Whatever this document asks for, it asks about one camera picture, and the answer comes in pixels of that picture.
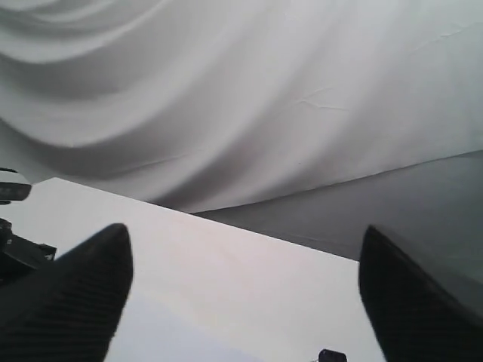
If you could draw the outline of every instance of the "gray surface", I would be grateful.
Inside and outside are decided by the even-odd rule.
[[[483,280],[483,152],[199,216],[350,259],[384,225]]]

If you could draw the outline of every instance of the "white fabric backdrop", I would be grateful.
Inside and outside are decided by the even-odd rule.
[[[483,149],[481,0],[0,0],[0,164],[200,211]]]

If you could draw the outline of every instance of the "white tabletop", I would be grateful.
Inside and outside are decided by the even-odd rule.
[[[358,263],[61,179],[0,207],[15,234],[63,253],[112,222],[134,252],[132,293],[220,341],[273,362],[323,348],[382,362],[358,294]]]

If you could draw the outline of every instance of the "black pointed object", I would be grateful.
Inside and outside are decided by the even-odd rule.
[[[359,289],[388,362],[483,361],[483,283],[371,226]]]
[[[101,362],[132,278],[128,230],[114,224],[0,288],[0,361]]]

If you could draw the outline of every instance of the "white cloth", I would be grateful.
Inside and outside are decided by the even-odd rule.
[[[0,164],[186,211],[483,149],[481,0],[0,0]]]

